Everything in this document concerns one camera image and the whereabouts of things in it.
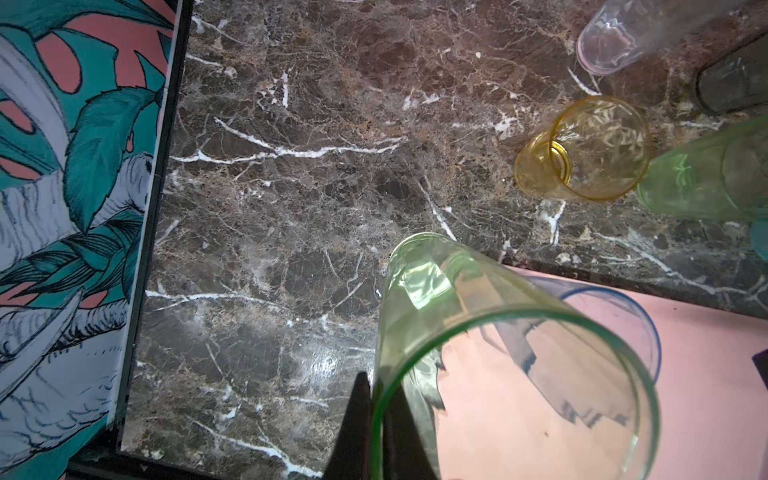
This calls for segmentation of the tall blue-grey clear tumbler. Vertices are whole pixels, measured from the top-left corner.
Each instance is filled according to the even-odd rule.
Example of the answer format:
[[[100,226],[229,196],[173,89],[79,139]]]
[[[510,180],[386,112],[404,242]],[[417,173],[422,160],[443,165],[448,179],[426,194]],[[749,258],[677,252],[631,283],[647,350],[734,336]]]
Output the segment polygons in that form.
[[[647,311],[615,289],[526,275],[537,293],[564,304],[569,319],[546,313],[494,324],[493,345],[509,354],[546,405],[572,424],[627,427],[662,360]]]

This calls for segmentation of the pink plastic tray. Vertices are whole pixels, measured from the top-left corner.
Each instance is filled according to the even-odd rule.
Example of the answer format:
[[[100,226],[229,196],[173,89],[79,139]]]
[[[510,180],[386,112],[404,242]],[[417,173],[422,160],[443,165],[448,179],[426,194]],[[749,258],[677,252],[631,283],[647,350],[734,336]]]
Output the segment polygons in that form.
[[[763,320],[617,290],[643,307],[661,340],[656,381],[661,443],[654,479],[767,475],[767,324]],[[497,333],[447,343],[425,444],[446,479],[592,479],[598,447],[587,427],[555,417],[523,385]]]

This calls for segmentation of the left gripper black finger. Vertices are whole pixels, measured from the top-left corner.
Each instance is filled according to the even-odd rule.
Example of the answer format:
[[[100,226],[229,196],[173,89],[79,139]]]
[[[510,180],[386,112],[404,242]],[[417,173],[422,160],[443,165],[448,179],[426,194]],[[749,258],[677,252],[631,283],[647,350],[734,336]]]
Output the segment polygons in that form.
[[[355,378],[349,403],[325,479],[369,479],[372,439],[371,387],[366,372]],[[384,420],[383,477],[385,479],[430,479],[437,476],[429,463],[402,389],[390,401]]]

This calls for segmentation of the tall light green tumbler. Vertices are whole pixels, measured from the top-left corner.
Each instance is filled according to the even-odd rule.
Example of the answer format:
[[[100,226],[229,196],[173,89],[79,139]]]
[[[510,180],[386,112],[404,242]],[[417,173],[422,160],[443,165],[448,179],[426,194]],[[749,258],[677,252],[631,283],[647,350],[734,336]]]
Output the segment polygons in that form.
[[[656,373],[596,305],[446,236],[392,252],[379,314],[375,479],[644,479]]]

